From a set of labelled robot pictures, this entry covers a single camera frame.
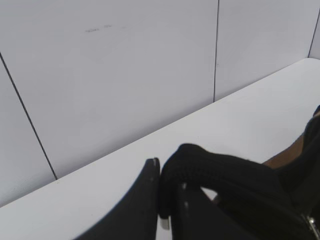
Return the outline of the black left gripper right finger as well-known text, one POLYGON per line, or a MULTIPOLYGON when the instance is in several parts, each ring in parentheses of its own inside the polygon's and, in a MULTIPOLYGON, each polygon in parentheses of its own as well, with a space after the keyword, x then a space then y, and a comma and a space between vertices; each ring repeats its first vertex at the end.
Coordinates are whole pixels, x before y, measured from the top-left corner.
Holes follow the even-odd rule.
POLYGON ((172 208, 174 240, 251 240, 253 236, 220 210, 200 187, 177 187, 172 208))

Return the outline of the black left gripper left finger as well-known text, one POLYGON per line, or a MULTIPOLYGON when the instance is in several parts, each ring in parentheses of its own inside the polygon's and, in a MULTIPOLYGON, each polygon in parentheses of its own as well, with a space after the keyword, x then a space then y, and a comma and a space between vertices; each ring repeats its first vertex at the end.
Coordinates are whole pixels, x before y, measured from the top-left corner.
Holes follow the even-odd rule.
POLYGON ((154 240, 158 222, 160 162, 150 158, 123 198, 80 240, 154 240))

